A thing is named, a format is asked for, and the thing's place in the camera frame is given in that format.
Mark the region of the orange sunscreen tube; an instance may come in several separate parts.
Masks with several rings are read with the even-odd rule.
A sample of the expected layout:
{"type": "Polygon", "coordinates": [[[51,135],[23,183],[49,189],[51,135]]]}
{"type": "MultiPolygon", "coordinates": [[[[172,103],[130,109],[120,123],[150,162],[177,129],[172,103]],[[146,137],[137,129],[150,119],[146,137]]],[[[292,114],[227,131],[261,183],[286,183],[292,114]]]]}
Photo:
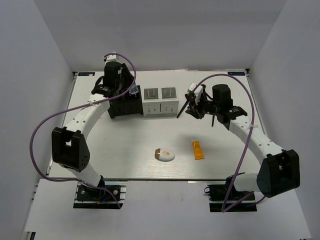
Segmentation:
{"type": "Polygon", "coordinates": [[[195,160],[202,160],[205,158],[199,141],[193,141],[192,148],[193,148],[195,160]]]}

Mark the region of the white egg-shaped sunscreen bottle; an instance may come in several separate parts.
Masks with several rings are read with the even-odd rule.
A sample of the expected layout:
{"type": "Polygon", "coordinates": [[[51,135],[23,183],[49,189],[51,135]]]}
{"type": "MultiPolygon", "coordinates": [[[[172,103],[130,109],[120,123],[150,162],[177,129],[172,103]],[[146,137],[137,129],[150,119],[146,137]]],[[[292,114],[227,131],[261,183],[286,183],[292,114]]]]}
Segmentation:
{"type": "Polygon", "coordinates": [[[170,162],[175,159],[175,153],[166,148],[157,148],[154,152],[154,157],[156,160],[161,162],[170,162]]]}

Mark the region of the clear plastic bottle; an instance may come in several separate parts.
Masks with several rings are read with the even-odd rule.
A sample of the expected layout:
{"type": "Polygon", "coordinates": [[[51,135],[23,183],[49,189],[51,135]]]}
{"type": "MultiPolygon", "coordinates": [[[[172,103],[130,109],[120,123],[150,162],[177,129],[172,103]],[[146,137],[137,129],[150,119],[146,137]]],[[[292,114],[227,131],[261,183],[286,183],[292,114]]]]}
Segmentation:
{"type": "Polygon", "coordinates": [[[134,85],[130,90],[129,92],[132,94],[132,95],[135,95],[139,92],[139,89],[136,85],[134,85]]]}

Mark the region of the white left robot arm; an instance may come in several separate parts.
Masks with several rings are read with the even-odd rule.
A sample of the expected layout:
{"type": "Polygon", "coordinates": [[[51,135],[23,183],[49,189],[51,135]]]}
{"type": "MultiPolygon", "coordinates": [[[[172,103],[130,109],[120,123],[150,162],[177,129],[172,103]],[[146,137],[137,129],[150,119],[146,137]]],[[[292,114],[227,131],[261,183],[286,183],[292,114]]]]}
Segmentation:
{"type": "Polygon", "coordinates": [[[90,185],[88,193],[99,200],[105,196],[102,176],[90,164],[87,138],[98,119],[110,108],[114,100],[128,90],[134,80],[125,63],[107,61],[104,75],[99,77],[91,91],[86,106],[64,127],[51,133],[52,160],[73,173],[81,182],[90,185]]]}

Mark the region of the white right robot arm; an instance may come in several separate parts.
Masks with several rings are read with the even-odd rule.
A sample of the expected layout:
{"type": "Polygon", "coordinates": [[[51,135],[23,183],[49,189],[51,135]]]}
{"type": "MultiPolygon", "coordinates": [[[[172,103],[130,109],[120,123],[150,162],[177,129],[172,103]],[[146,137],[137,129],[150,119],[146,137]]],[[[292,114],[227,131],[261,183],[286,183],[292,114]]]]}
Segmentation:
{"type": "Polygon", "coordinates": [[[225,188],[226,195],[236,200],[244,192],[260,192],[267,198],[296,189],[301,184],[299,155],[293,149],[285,150],[270,140],[259,128],[251,124],[248,114],[233,104],[231,90],[226,84],[212,87],[209,98],[205,85],[192,83],[185,98],[188,100],[186,113],[196,119],[212,115],[227,130],[236,135],[260,164],[257,173],[244,173],[225,188]]]}

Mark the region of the black fan makeup brush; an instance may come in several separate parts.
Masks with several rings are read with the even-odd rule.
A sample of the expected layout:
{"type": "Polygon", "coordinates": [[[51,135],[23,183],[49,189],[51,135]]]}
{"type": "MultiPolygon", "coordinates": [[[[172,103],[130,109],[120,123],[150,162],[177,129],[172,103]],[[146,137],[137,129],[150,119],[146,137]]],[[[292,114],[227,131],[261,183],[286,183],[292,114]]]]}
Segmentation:
{"type": "Polygon", "coordinates": [[[177,114],[177,116],[176,116],[177,119],[181,116],[181,114],[182,114],[183,111],[186,109],[186,107],[188,106],[188,104],[189,104],[189,102],[186,102],[186,99],[185,99],[184,104],[182,105],[180,111],[178,112],[178,114],[177,114]]]}

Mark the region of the black small makeup brush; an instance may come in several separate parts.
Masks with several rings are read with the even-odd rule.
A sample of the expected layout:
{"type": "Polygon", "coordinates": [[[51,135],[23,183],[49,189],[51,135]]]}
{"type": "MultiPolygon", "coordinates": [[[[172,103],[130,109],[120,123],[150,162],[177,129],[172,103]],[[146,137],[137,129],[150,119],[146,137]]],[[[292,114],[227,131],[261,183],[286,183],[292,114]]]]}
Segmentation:
{"type": "Polygon", "coordinates": [[[215,115],[212,115],[211,127],[214,127],[215,123],[215,115]]]}

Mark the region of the white slotted organizer box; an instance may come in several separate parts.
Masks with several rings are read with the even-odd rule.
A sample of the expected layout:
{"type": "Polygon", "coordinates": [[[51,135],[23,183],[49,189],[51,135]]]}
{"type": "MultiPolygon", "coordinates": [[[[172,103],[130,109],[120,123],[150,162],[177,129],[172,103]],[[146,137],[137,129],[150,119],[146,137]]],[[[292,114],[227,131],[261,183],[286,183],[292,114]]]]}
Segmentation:
{"type": "Polygon", "coordinates": [[[179,100],[175,87],[144,88],[142,109],[144,116],[178,114],[179,100]]]}

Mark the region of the black slotted organizer box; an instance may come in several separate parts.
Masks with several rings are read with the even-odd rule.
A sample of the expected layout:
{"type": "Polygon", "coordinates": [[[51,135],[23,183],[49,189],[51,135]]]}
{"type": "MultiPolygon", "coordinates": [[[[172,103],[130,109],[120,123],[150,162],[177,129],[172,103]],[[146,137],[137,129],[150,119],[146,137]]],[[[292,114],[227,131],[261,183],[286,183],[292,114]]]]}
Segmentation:
{"type": "Polygon", "coordinates": [[[141,88],[137,85],[138,92],[131,94],[127,92],[124,96],[110,101],[110,107],[107,110],[111,119],[118,116],[133,114],[143,115],[141,88]]]}

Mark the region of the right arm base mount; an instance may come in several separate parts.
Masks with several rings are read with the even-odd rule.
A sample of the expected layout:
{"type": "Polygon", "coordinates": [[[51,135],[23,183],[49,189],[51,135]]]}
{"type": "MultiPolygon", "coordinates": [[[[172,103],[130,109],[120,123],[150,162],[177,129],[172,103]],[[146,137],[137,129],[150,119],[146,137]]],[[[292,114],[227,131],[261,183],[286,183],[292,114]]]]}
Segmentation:
{"type": "MultiPolygon", "coordinates": [[[[204,188],[204,193],[208,195],[209,199],[209,210],[211,213],[221,213],[225,195],[227,193],[227,187],[225,184],[208,184],[204,188]]],[[[226,208],[235,203],[236,201],[245,197],[249,192],[241,191],[238,192],[232,188],[231,193],[226,202],[226,208]]],[[[240,213],[240,212],[256,212],[256,198],[254,194],[251,194],[248,198],[244,199],[241,203],[237,204],[227,212],[240,213]]]]}

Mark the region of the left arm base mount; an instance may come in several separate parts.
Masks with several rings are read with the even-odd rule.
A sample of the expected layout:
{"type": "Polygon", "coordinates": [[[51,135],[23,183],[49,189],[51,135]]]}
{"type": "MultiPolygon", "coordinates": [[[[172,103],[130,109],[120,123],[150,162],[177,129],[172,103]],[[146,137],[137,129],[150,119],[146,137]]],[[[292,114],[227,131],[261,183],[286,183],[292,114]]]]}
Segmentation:
{"type": "Polygon", "coordinates": [[[92,189],[82,184],[78,184],[75,192],[74,209],[108,209],[119,210],[125,201],[127,182],[126,181],[105,181],[105,188],[109,190],[117,200],[103,190],[92,189]]]}

